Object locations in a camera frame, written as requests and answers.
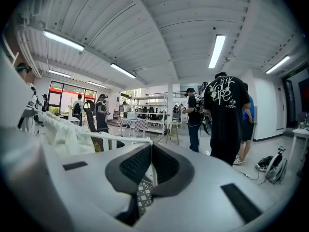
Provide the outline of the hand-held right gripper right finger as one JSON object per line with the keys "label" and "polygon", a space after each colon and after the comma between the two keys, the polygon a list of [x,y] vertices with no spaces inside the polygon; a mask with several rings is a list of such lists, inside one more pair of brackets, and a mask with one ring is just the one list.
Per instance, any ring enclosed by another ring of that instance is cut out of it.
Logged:
{"label": "hand-held right gripper right finger", "polygon": [[273,222],[273,200],[222,160],[154,143],[158,153],[178,170],[153,188],[140,232],[261,232]]}

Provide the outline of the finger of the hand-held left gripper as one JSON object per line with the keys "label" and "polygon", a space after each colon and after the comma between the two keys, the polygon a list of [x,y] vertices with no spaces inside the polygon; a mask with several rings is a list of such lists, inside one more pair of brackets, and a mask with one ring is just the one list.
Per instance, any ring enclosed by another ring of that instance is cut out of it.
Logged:
{"label": "finger of the hand-held left gripper", "polygon": [[0,48],[0,128],[16,128],[35,114],[28,106],[33,95],[30,86],[17,73]]}

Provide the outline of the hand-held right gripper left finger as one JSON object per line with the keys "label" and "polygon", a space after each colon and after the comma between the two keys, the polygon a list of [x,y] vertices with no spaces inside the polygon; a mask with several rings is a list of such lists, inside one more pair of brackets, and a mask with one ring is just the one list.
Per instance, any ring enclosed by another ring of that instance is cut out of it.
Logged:
{"label": "hand-held right gripper left finger", "polygon": [[151,144],[61,156],[45,140],[0,127],[0,180],[17,231],[131,232]]}

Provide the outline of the white drawstring cloth bag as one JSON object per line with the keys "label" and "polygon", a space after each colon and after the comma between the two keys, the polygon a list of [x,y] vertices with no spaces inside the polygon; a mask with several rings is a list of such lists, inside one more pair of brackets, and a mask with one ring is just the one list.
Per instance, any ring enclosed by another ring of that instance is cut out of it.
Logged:
{"label": "white drawstring cloth bag", "polygon": [[92,179],[115,179],[112,173],[105,174],[106,167],[113,157],[118,157],[127,153],[128,148],[122,150],[114,148],[111,153],[107,151],[95,152],[91,136],[120,141],[128,145],[151,143],[144,138],[130,138],[114,136],[105,132],[90,132],[85,127],[79,127],[72,122],[59,118],[50,112],[38,112],[39,117],[45,124],[46,142],[54,149],[60,158],[64,160],[84,160],[88,164],[88,172],[80,171],[81,175],[88,175]]}

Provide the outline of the brown hardcover book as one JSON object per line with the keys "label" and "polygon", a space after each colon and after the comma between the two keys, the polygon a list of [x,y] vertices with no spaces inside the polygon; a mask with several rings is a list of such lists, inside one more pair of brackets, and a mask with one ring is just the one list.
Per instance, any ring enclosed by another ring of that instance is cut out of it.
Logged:
{"label": "brown hardcover book", "polygon": [[95,152],[103,152],[104,148],[103,148],[103,139],[102,138],[97,138],[97,137],[91,137],[91,140],[93,142],[94,145],[94,149]]}

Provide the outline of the ceiling light tube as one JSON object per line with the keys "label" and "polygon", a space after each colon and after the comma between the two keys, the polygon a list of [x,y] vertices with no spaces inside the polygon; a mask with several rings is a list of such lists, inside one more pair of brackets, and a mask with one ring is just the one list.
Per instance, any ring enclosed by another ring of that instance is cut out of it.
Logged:
{"label": "ceiling light tube", "polygon": [[84,50],[84,46],[83,45],[78,44],[76,42],[73,42],[73,41],[71,41],[71,40],[69,40],[69,39],[67,39],[65,37],[61,37],[61,36],[59,36],[57,34],[54,34],[54,33],[50,32],[50,31],[45,30],[43,32],[43,35],[44,35],[44,37],[46,37],[48,39],[51,39],[51,40],[57,41],[59,43],[65,44],[67,46],[70,46],[70,47],[78,50],[78,51],[83,51]]}
{"label": "ceiling light tube", "polygon": [[289,56],[285,56],[284,58],[282,58],[278,63],[276,63],[274,66],[272,66],[270,69],[268,69],[266,71],[266,74],[270,74],[272,73],[274,70],[276,70],[277,68],[279,68],[281,65],[283,65],[285,62],[287,62],[290,59]]}
{"label": "ceiling light tube", "polygon": [[221,51],[223,49],[225,39],[226,39],[226,36],[224,36],[224,35],[216,35],[212,57],[211,57],[211,60],[210,60],[209,66],[208,66],[209,69],[215,68],[215,66],[218,62],[218,59],[220,57]]}
{"label": "ceiling light tube", "polygon": [[125,74],[126,76],[135,79],[135,75],[131,74],[130,72],[126,71],[125,69],[123,69],[122,67],[120,67],[119,65],[115,64],[115,63],[111,63],[110,67],[112,67],[113,69]]}
{"label": "ceiling light tube", "polygon": [[69,75],[69,74],[57,72],[57,71],[54,71],[54,70],[48,70],[48,72],[51,73],[51,74],[62,76],[62,77],[71,78],[71,75]]}

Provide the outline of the woven lattice coffee table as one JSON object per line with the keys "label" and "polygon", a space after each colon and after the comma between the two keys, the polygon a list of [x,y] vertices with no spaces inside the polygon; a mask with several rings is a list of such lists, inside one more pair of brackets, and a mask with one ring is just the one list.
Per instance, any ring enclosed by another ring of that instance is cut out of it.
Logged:
{"label": "woven lattice coffee table", "polygon": [[152,204],[151,190],[153,186],[151,183],[142,180],[138,186],[137,198],[138,198],[138,210],[140,217],[143,216],[147,209]]}

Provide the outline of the yellow wooden stool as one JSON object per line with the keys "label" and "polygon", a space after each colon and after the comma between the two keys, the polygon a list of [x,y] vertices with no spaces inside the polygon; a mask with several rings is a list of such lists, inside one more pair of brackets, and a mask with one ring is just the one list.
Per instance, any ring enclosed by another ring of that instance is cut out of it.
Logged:
{"label": "yellow wooden stool", "polygon": [[177,139],[177,145],[179,145],[179,131],[178,131],[179,122],[172,121],[167,124],[167,134],[166,134],[166,143],[172,138]]}

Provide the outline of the black office chair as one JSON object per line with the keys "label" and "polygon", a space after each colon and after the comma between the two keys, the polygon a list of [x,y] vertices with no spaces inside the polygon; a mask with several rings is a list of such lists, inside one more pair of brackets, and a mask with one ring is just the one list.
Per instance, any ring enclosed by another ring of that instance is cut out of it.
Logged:
{"label": "black office chair", "polygon": [[[94,112],[95,112],[95,103],[92,100],[87,99],[84,103],[84,111],[86,113],[88,126],[91,132],[97,132],[97,127],[94,122]],[[120,141],[112,141],[108,139],[103,139],[103,148],[104,151],[112,150],[114,148],[123,147],[124,143]]]}

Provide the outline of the grey backpack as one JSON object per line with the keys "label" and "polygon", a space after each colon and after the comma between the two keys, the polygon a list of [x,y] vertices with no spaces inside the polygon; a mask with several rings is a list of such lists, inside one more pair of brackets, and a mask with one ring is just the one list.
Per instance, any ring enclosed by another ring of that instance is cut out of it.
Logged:
{"label": "grey backpack", "polygon": [[285,150],[285,147],[280,146],[267,167],[265,180],[271,184],[281,183],[286,174],[287,158],[282,155]]}

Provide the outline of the checkered cloth white table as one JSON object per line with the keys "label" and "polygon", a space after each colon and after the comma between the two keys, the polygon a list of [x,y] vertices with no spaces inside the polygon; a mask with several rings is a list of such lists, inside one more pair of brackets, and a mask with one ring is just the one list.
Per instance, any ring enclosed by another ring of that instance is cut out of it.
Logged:
{"label": "checkered cloth white table", "polygon": [[149,129],[148,122],[146,119],[128,119],[128,118],[120,118],[119,125],[122,127],[124,125],[129,125],[132,130],[130,135],[131,137],[136,137],[136,133],[142,131],[143,138],[145,137],[145,132]]}

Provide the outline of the white shelving rack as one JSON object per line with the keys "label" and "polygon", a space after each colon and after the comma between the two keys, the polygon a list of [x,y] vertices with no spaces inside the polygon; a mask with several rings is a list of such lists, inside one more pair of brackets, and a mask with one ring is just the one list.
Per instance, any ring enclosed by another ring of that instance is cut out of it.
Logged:
{"label": "white shelving rack", "polygon": [[167,129],[168,95],[167,93],[147,94],[133,97],[131,102],[137,118],[146,120],[149,133],[163,136]]}

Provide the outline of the plain white table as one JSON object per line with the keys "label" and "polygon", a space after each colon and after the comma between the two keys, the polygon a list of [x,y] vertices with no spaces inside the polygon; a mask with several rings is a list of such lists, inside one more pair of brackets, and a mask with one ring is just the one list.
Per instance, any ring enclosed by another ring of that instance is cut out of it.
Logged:
{"label": "plain white table", "polygon": [[299,128],[299,129],[295,129],[292,131],[292,133],[294,134],[293,136],[293,142],[292,142],[292,147],[291,147],[291,151],[290,151],[290,155],[288,157],[288,163],[291,161],[292,159],[292,156],[293,156],[293,153],[294,153],[294,150],[295,150],[295,144],[296,144],[296,140],[297,138],[303,138],[305,139],[305,143],[304,143],[304,146],[303,146],[303,150],[302,150],[302,156],[301,156],[301,160],[307,150],[307,146],[308,146],[308,143],[309,143],[309,130],[303,128]]}

